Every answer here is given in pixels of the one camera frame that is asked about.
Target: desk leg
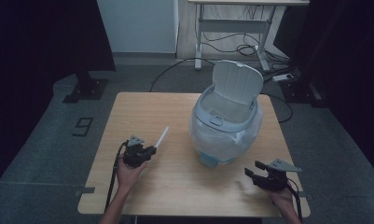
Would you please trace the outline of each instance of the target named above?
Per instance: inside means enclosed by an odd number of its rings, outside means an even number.
[[[256,55],[258,56],[262,69],[265,72],[270,71],[270,68],[267,62],[266,54],[263,51],[263,48],[265,47],[266,40],[268,39],[268,34],[269,34],[270,27],[271,27],[271,23],[273,21],[273,16],[274,16],[275,11],[276,11],[276,6],[271,7],[271,12],[266,22],[265,32],[263,33],[262,38],[259,40],[259,46],[256,47]]]
[[[195,70],[201,70],[201,22],[203,21],[203,5],[199,8],[198,43],[195,48]]]

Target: translucent container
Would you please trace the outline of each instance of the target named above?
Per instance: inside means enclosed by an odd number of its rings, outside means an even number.
[[[189,135],[201,163],[226,164],[250,148],[263,119],[256,99],[262,85],[260,73],[245,64],[215,65],[213,85],[201,94],[189,120]]]

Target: metal frame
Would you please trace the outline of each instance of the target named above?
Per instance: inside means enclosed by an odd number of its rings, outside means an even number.
[[[217,32],[217,33],[250,33],[262,34],[259,40],[259,45],[256,46],[256,55],[261,63],[264,71],[270,71],[267,57],[263,48],[268,38],[270,26],[273,20],[276,6],[271,6],[271,11],[268,19],[265,21],[236,21],[236,20],[205,20],[203,15],[204,4],[199,4],[199,19],[198,19],[198,43],[195,48],[195,70],[201,70],[201,33],[202,32]]]

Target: white stick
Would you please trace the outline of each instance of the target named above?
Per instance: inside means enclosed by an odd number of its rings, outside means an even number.
[[[166,135],[167,131],[169,130],[169,127],[166,127],[166,129],[164,130],[162,136],[160,137],[160,139],[158,140],[157,144],[155,145],[155,148],[158,148],[161,141],[163,140],[164,136]]]

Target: electrical cable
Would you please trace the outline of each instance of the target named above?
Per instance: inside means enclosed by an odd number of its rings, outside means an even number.
[[[291,118],[294,117],[294,110],[292,109],[291,105],[289,105],[289,103],[287,103],[285,100],[283,100],[282,98],[280,98],[278,96],[275,96],[275,95],[272,95],[272,94],[268,94],[268,93],[265,93],[265,92],[261,92],[260,94],[267,95],[269,97],[277,99],[277,100],[283,102],[286,106],[288,106],[288,108],[290,110],[290,115],[288,116],[287,119],[279,120],[279,123],[285,123],[285,122],[289,121]]]
[[[118,149],[118,152],[117,152],[117,156],[115,157],[115,161],[114,161],[114,165],[113,165],[113,173],[111,175],[111,182],[110,182],[110,187],[108,189],[107,200],[105,202],[105,209],[104,210],[107,210],[107,207],[110,204],[111,194],[112,194],[112,190],[113,190],[114,182],[115,182],[115,176],[117,174],[117,169],[118,169],[118,161],[119,161],[119,158],[120,158],[120,150],[122,150],[122,148],[124,146],[126,146],[126,144],[128,144],[128,142],[124,142],[124,143],[122,143],[122,145],[120,145],[120,147]]]
[[[303,223],[302,209],[301,209],[301,206],[300,206],[300,198],[299,198],[299,188],[298,188],[297,184],[292,179],[287,178],[287,180],[292,181],[295,184],[295,186],[297,186],[298,193],[296,193],[295,190],[288,183],[286,183],[286,182],[284,183],[283,180],[279,176],[274,175],[274,174],[272,174],[272,176],[274,178],[276,178],[278,181],[282,182],[285,185],[285,187],[291,192],[291,194],[294,195],[295,201],[297,203],[298,218],[300,220],[300,223]]]
[[[203,17],[204,17],[204,6],[202,7],[202,15],[203,15]],[[196,27],[196,25],[197,25],[197,17],[198,17],[198,7],[195,6],[195,37],[196,37],[196,39],[198,39],[198,31],[197,31],[197,27]],[[209,47],[211,47],[211,48],[217,50],[218,52],[223,52],[223,53],[234,53],[234,52],[239,52],[239,53],[240,53],[241,55],[243,55],[243,56],[253,56],[254,54],[256,54],[256,48],[255,48],[254,46],[250,45],[250,44],[247,44],[247,42],[246,42],[246,40],[245,40],[245,37],[246,37],[246,36],[248,36],[248,37],[254,39],[254,40],[256,41],[256,43],[259,45],[259,41],[258,41],[256,38],[254,38],[253,36],[248,35],[248,34],[233,34],[233,35],[226,35],[226,36],[223,36],[223,37],[219,37],[219,38],[217,38],[217,39],[209,39],[209,38],[206,36],[205,32],[202,32],[202,33],[203,33],[204,38],[205,38],[207,41],[209,41],[209,42],[217,41],[217,40],[222,40],[222,39],[229,38],[229,37],[231,37],[231,36],[235,36],[235,35],[243,35],[242,40],[243,40],[243,42],[244,42],[244,45],[239,45],[238,47],[236,47],[235,50],[222,50],[222,49],[218,49],[218,48],[214,47],[214,46],[211,45],[211,44],[201,42],[203,45],[207,45],[207,46],[209,46]],[[246,49],[251,49],[252,52],[251,52],[251,53],[244,53],[243,50],[246,50]]]
[[[282,67],[282,68],[275,68],[274,65],[286,65],[286,67]],[[272,63],[271,64],[271,68],[273,69],[273,71],[279,71],[279,70],[282,70],[282,69],[285,69],[285,68],[289,68],[291,66],[289,66],[287,63]]]
[[[271,60],[275,61],[275,62],[278,62],[278,63],[285,63],[285,64],[289,64],[290,62],[290,59],[288,58],[285,58],[283,56],[280,56],[280,55],[277,55],[277,54],[274,54],[268,50],[264,50],[266,55],[268,56],[268,58],[270,58]]]
[[[253,20],[254,19],[254,16],[256,15],[256,6],[255,6],[255,8],[254,8],[254,12],[253,12],[253,16],[251,17],[251,20]]]
[[[244,7],[244,10],[242,11],[242,15],[240,17],[238,17],[236,20],[239,20],[239,19],[241,19],[243,17],[244,12],[245,12],[245,10],[247,10],[247,8],[248,8],[248,6]]]
[[[215,8],[215,15],[218,17],[218,19],[222,19],[221,16],[218,14],[218,11],[216,10],[216,5],[214,5]]]
[[[267,76],[270,76],[272,74],[275,74],[274,76],[271,76],[267,79],[264,79],[263,82],[264,83],[267,83],[268,81],[270,81],[273,77],[277,76],[278,73],[284,73],[284,72],[289,72],[289,71],[292,71],[295,67],[294,66],[288,66],[288,67],[285,67],[285,68],[282,68],[282,69],[279,69],[279,70],[274,70],[272,72],[269,72],[269,73],[264,73],[262,74],[263,77],[267,77]]]
[[[158,76],[154,79],[154,81],[152,82],[152,84],[151,84],[151,88],[149,89],[149,92],[152,92],[152,90],[154,89],[154,86],[155,86],[156,82],[158,81],[158,79],[159,79],[160,77],[162,77],[162,76],[163,76],[166,72],[168,72],[170,69],[176,67],[176,66],[177,66],[178,64],[180,64],[180,63],[183,63],[183,62],[186,62],[186,61],[190,61],[190,60],[196,60],[196,59],[200,59],[200,60],[205,61],[205,62],[207,62],[207,63],[210,63],[210,64],[212,64],[212,65],[215,64],[215,63],[212,63],[212,62],[210,62],[210,61],[208,61],[208,60],[206,60],[206,59],[203,59],[203,58],[188,58],[188,59],[184,59],[184,60],[182,60],[182,61],[180,61],[180,62],[178,62],[178,63],[175,63],[175,64],[173,64],[172,66],[166,68],[162,73],[160,73],[160,75],[158,75]]]

